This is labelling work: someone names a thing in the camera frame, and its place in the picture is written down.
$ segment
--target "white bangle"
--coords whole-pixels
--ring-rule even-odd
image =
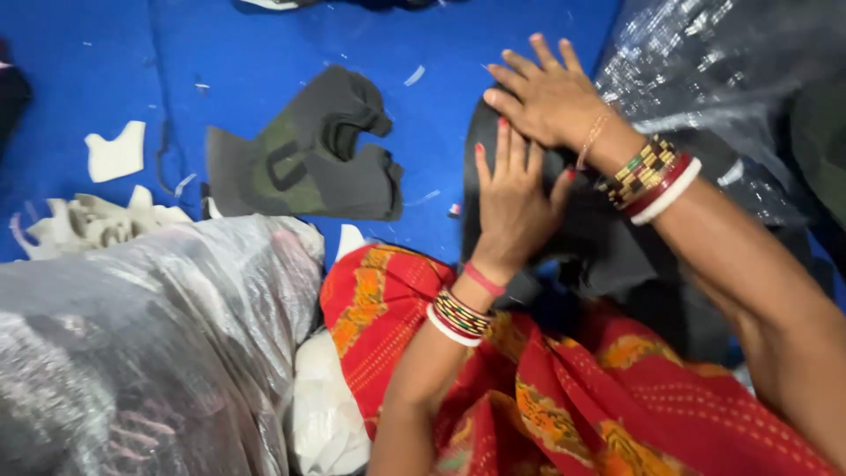
[[[647,224],[663,213],[696,180],[696,176],[699,175],[700,170],[702,170],[702,162],[698,158],[694,158],[690,161],[688,168],[678,176],[676,181],[660,197],[650,203],[649,207],[646,207],[642,212],[632,217],[632,224],[636,226]]]
[[[426,316],[429,317],[429,322],[434,324],[438,330],[440,330],[441,332],[443,332],[444,335],[446,335],[452,340],[455,340],[462,346],[478,347],[479,344],[481,344],[481,339],[469,339],[462,335],[458,335],[454,331],[452,331],[449,327],[447,327],[444,323],[441,322],[441,319],[435,314],[435,308],[431,304],[426,307]]]

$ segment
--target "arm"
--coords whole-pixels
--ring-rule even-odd
[[[471,261],[495,284],[508,283],[561,223],[573,174],[562,174],[547,197],[541,185],[542,164],[541,147],[532,143],[527,157],[525,140],[504,120],[497,132],[493,175],[484,147],[476,146],[482,233]],[[451,291],[478,313],[486,313],[494,300],[464,274]],[[432,422],[466,352],[466,347],[450,340],[428,319],[423,323],[385,391],[369,475],[430,473],[435,459]]]
[[[486,91],[486,101],[524,134],[548,147],[579,150],[607,110],[562,41],[566,69],[539,35],[540,67],[506,51],[514,70],[491,73],[519,101]],[[645,139],[625,120],[609,119],[589,163],[615,174]],[[793,256],[704,180],[695,181],[652,223],[709,294],[728,305],[760,397],[842,470],[846,470],[846,318]]]

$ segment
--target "woman's left hand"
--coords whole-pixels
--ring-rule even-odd
[[[489,280],[507,284],[549,240],[563,219],[575,172],[565,170],[547,196],[543,191],[543,149],[529,145],[506,119],[499,120],[494,173],[485,148],[476,144],[481,237],[471,261]]]

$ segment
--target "woman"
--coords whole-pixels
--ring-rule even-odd
[[[541,35],[530,41],[538,64],[506,50],[510,69],[490,66],[514,96],[485,93],[503,120],[497,150],[476,148],[482,235],[470,266],[456,278],[430,258],[372,246],[336,264],[323,287],[344,377],[375,435],[369,474],[846,470],[837,306],[764,228],[696,179],[698,161],[610,113],[566,40],[563,64]],[[581,151],[614,178],[609,197],[651,222],[731,321],[757,399],[604,302],[585,304],[590,317],[570,337],[544,335],[521,313],[489,313],[562,219],[574,171],[546,196],[542,147]]]

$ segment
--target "finger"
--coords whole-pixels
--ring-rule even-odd
[[[487,166],[485,146],[476,144],[476,170],[479,173],[479,190],[485,190],[491,183],[491,169]]]
[[[505,118],[499,118],[497,127],[497,166],[493,171],[493,178],[504,177],[508,174],[508,152],[510,147],[511,127]]]
[[[569,196],[570,187],[573,185],[573,180],[576,177],[575,169],[566,169],[555,180],[555,185],[552,187],[552,193],[549,196],[549,201],[552,204],[552,211],[556,215],[564,213],[564,207],[567,206],[567,197]]]
[[[511,128],[511,152],[508,155],[511,161],[508,164],[508,172],[525,174],[526,140],[515,128]]]
[[[543,147],[535,141],[529,146],[529,163],[526,165],[526,173],[534,181],[540,183],[543,175]]]
[[[498,89],[485,91],[483,97],[487,105],[496,109],[507,121],[518,127],[523,123],[523,104],[516,97]]]
[[[505,86],[513,94],[518,97],[525,94],[529,84],[523,76],[514,73],[511,69],[501,64],[488,64],[487,70],[495,80],[499,81],[500,84]]]
[[[561,56],[564,58],[564,66],[567,66],[567,71],[573,71],[574,73],[582,73],[581,63],[579,63],[579,57],[576,56],[576,52],[573,51],[573,43],[570,43],[570,40],[566,38],[562,38],[560,42],[558,42],[558,49],[561,50]]]
[[[511,66],[524,78],[533,78],[541,73],[541,69],[537,67],[534,61],[523,58],[511,50],[503,51],[503,59],[508,63],[508,66]]]
[[[535,33],[529,37],[529,42],[531,42],[531,46],[535,49],[535,54],[545,71],[562,68],[558,60],[552,56],[552,52],[549,51],[549,46],[547,45],[547,41],[543,39],[543,35]]]

